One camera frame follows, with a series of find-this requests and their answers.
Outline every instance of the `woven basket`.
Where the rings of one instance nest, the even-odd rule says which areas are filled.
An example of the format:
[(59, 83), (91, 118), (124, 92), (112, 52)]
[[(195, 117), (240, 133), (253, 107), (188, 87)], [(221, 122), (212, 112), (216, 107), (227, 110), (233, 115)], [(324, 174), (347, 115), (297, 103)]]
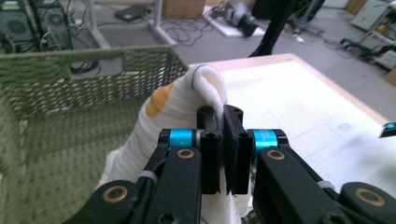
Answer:
[[(71, 63), (113, 59), (122, 59), (122, 72), (71, 75)], [(60, 223), (74, 215), (140, 106), (187, 69), (170, 47), (0, 57), (0, 223)]]

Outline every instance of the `white table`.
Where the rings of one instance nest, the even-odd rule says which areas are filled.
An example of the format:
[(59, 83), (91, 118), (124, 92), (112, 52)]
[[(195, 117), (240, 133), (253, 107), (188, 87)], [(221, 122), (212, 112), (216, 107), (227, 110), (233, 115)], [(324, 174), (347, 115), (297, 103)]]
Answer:
[[(107, 43), (106, 39), (100, 33), (97, 28), (96, 15), (94, 10), (94, 2), (95, 0), (84, 0), (87, 5), (88, 12), (90, 15), (90, 24), (88, 26), (92, 37), (95, 39), (96, 43), (99, 45), (101, 49), (109, 49), (110, 45)], [(163, 0), (139, 0), (139, 2), (154, 2), (155, 4), (155, 17), (154, 21), (149, 21), (148, 25), (150, 29), (166, 44), (175, 46), (177, 42), (170, 37), (165, 30), (160, 26), (161, 25), (161, 13), (163, 8)]]
[(389, 122), (292, 54), (208, 63), (223, 74), (246, 129), (282, 129), (290, 146), (336, 191), (360, 181), (396, 197), (396, 136)]

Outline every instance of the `metal stand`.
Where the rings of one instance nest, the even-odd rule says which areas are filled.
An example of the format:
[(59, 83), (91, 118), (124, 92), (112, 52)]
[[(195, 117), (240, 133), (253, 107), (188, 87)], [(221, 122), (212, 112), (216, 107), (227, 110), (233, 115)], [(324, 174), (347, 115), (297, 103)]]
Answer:
[(375, 24), (370, 27), (370, 29), (362, 36), (358, 41), (353, 41), (348, 38), (343, 38), (340, 41), (340, 44), (345, 44), (346, 42), (348, 43), (347, 45), (344, 46), (344, 49), (348, 48), (357, 48), (361, 51), (360, 57), (363, 57), (365, 55), (368, 55), (372, 52), (372, 50), (368, 47), (363, 46), (363, 42), (366, 40), (367, 37), (369, 37), (373, 31), (375, 30), (376, 27), (381, 23), (382, 20), (385, 19), (385, 17), (392, 11), (393, 9), (389, 7), (378, 20), (375, 22)]
[[(94, 1), (95, 0), (84, 0), (90, 14), (90, 24), (88, 25), (88, 29), (95, 39), (96, 43), (99, 45), (101, 49), (109, 49), (110, 45), (107, 43), (105, 37), (100, 33), (97, 28), (96, 23), (96, 15), (94, 11)], [(165, 30), (160, 26), (161, 25), (161, 12), (163, 8), (163, 0), (155, 0), (155, 17), (154, 21), (149, 21), (148, 25), (151, 30), (166, 44), (176, 46), (177, 42), (172, 39)]]
[(306, 30), (314, 35), (322, 35), (324, 31), (317, 26), (309, 23), (309, 15), (312, 13), (314, 8), (318, 5), (319, 0), (312, 0), (306, 10), (305, 14), (300, 18), (292, 18), (290, 24), (294, 27), (295, 33), (299, 34), (302, 30)]
[(262, 42), (256, 50), (249, 57), (271, 55), (274, 45), (282, 32), (283, 26), (288, 21), (288, 18), (293, 11), (297, 1), (296, 0), (282, 0), (276, 8), (274, 17), (272, 18), (270, 25), (265, 31), (265, 35), (262, 38)]

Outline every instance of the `white box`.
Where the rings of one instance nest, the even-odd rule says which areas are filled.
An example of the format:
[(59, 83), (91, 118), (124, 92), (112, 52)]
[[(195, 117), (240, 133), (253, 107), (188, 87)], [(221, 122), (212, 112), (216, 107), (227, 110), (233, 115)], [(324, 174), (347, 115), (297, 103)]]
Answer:
[(363, 30), (370, 30), (388, 7), (388, 2), (368, 0), (350, 23)]
[(396, 67), (396, 52), (393, 50), (388, 50), (381, 57), (374, 58), (374, 61), (384, 65), (388, 69), (393, 69)]

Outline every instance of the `orange stain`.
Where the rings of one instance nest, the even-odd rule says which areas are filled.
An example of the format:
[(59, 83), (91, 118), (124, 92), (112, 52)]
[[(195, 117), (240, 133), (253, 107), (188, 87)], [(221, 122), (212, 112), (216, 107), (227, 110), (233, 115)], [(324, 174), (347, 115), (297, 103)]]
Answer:
[(161, 87), (157, 89), (154, 93), (152, 93), (151, 98), (146, 106), (146, 114), (150, 118), (153, 119), (160, 114), (161, 110), (166, 104), (166, 101), (168, 101), (168, 97), (171, 93), (172, 88), (173, 83), (165, 87)]

